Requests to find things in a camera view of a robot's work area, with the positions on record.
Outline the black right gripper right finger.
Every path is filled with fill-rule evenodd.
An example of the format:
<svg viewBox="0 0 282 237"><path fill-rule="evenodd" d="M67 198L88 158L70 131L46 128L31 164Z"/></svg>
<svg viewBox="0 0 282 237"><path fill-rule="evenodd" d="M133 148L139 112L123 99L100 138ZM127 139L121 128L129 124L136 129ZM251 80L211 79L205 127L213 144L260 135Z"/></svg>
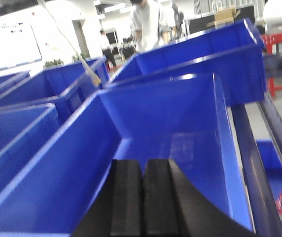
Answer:
<svg viewBox="0 0 282 237"><path fill-rule="evenodd" d="M254 237L210 202L172 159L150 159L144 171L147 237Z"/></svg>

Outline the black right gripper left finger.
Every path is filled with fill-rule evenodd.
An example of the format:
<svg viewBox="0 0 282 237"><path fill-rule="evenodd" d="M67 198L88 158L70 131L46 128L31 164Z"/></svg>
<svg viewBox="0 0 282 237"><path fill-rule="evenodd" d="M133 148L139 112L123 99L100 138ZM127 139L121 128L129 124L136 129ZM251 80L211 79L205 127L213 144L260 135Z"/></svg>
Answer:
<svg viewBox="0 0 282 237"><path fill-rule="evenodd" d="M141 237L142 176L139 162L114 159L95 201L73 237Z"/></svg>

